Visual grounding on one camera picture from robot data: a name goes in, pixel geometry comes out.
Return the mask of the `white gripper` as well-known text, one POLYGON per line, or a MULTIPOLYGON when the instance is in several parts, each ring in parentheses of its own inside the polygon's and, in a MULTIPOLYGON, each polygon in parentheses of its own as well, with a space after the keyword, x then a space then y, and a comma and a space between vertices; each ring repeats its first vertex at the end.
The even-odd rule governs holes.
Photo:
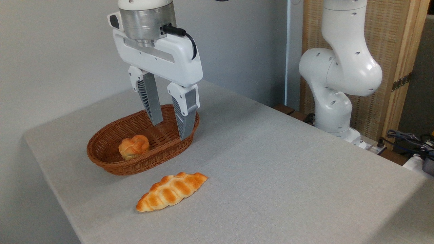
POLYGON ((200 107, 196 83, 203 77, 200 55, 192 59, 191 41, 167 34, 153 47, 140 47, 118 29, 113 30, 113 37, 120 57, 131 65, 128 72, 132 88, 139 94, 152 124, 163 121, 155 74, 171 81, 167 90, 172 96, 180 140, 189 137, 200 107))

